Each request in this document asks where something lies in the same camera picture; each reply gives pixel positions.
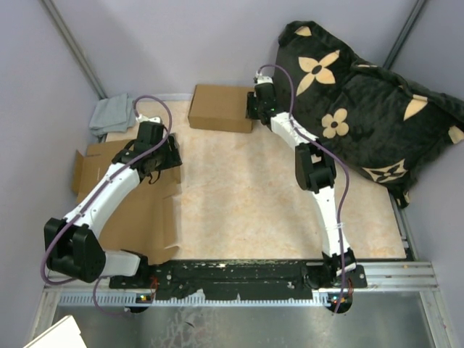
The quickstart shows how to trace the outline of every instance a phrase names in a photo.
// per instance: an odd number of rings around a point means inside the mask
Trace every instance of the gray wall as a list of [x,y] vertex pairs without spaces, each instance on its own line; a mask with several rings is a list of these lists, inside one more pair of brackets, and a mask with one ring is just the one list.
[[[436,91],[464,99],[464,2],[430,1],[394,70]],[[464,144],[423,173],[406,209],[420,256],[431,260],[464,345]]]
[[22,347],[43,288],[44,223],[71,208],[96,97],[39,1],[4,1],[0,47],[0,347]]
[[56,0],[110,96],[249,85],[292,20],[315,20],[382,64],[414,0]]

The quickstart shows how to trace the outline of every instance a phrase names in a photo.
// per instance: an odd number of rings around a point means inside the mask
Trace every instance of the gray floor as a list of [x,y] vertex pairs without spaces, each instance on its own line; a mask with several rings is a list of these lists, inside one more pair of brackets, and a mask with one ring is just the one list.
[[356,294],[346,315],[325,308],[163,307],[126,318],[93,307],[59,307],[74,315],[94,347],[434,347],[415,293]]

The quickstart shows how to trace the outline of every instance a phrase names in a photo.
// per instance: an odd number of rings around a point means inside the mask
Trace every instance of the folded cloth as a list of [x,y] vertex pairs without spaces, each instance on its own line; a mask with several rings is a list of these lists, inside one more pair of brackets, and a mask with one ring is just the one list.
[[110,132],[126,132],[136,122],[132,104],[133,99],[127,94],[99,101],[90,120],[91,133],[102,136]]

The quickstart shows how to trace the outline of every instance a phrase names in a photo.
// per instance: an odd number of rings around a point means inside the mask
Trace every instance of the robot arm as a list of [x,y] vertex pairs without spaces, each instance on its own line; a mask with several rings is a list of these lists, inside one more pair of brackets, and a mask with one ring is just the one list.
[[[319,139],[304,129],[295,119],[278,105],[273,80],[258,74],[255,78],[254,93],[248,94],[247,117],[261,120],[263,125],[278,134],[295,151],[295,175],[299,187],[310,191],[318,206],[320,227],[323,229],[323,259],[332,278],[341,275],[341,250],[339,240],[339,224],[336,219],[334,181],[336,168],[334,160],[322,152],[307,138],[318,142]],[[342,233],[345,272],[356,268],[353,251]]]
[[[44,228],[46,248],[67,222],[78,216],[53,248],[46,263],[50,270],[88,283],[102,276],[136,274],[140,263],[139,255],[125,251],[104,251],[98,237],[119,204],[145,177],[151,177],[152,172],[182,164],[175,136],[172,134],[158,150],[124,168],[113,178],[125,164],[158,144],[164,129],[158,117],[141,122],[133,149],[127,146],[115,156],[102,180],[74,210],[61,220],[52,218],[47,222]],[[100,191],[100,195],[94,199],[95,193]],[[83,207],[86,207],[86,212],[81,214]]]

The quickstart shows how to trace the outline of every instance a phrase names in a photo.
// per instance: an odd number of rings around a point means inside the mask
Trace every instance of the flattened cardboard box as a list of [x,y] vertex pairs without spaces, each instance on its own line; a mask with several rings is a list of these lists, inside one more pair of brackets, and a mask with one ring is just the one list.
[[[107,172],[112,158],[128,141],[91,144],[84,157],[76,152],[72,189],[82,202]],[[154,185],[145,179],[108,219],[99,242],[105,250],[128,250],[144,254],[149,264],[161,264],[178,251],[172,196],[181,182],[180,168],[164,170]]]
[[247,93],[251,87],[196,85],[188,112],[190,127],[210,131],[251,133]]

